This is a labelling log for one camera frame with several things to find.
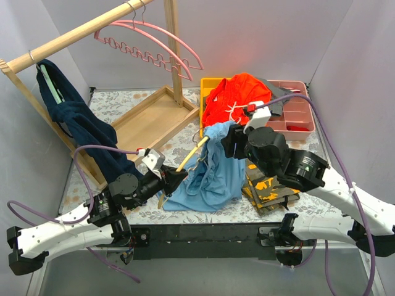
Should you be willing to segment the light blue shorts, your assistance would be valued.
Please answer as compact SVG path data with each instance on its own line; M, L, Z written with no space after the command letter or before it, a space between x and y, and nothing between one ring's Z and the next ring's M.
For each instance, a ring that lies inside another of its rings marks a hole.
M216 123L204 130L209 139L204 143L200 157L195 155L186 163L188 176L163 205L164 210L216 212L242 198L245 161L225 157L221 143L233 123Z

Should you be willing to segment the yellow hanger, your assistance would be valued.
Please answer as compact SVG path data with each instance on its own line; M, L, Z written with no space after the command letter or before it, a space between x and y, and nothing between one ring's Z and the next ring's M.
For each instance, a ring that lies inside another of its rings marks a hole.
M178 166L178 168L176 169L177 172L181 171L184 166L187 164L187 162L189 161L189 159L198 151L198 149L200 147L202 147L207 141L209 140L208 136L204 136L200 142L198 142L196 144L196 146L192 149L192 151L186 156L186 158L181 162L181 164ZM199 157L196 161L196 166L192 167L192 168L188 168L187 172L191 171L191 170L195 170L198 166L198 164L200 162L202 162L205 158L206 158L207 154L205 154L204 157ZM167 198L165 198L165 194L164 192L160 195L159 197L159 201L157 204L157 208L161 209L163 207L163 205L168 201L168 199L170 198L170 196L168 196Z

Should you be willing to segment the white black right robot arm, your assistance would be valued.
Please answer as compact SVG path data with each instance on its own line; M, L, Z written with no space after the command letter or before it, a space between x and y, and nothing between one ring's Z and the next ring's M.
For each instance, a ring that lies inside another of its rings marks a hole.
M394 205L348 185L328 162L313 152L290 148L270 127L230 126L221 140L225 156L250 160L266 177L318 197L342 211L338 219L287 213L278 228L262 238L278 246L323 239L355 245L378 257L394 254Z

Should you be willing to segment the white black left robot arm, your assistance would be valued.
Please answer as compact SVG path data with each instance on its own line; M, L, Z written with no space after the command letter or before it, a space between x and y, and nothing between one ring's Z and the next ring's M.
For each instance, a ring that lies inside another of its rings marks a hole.
M33 273L45 262L79 249L133 247L135 236L123 213L142 206L158 192L171 195L188 173L163 165L159 174L149 171L143 177L125 173L100 194L72 211L30 228L11 227L7 242L11 248L9 267L17 275Z

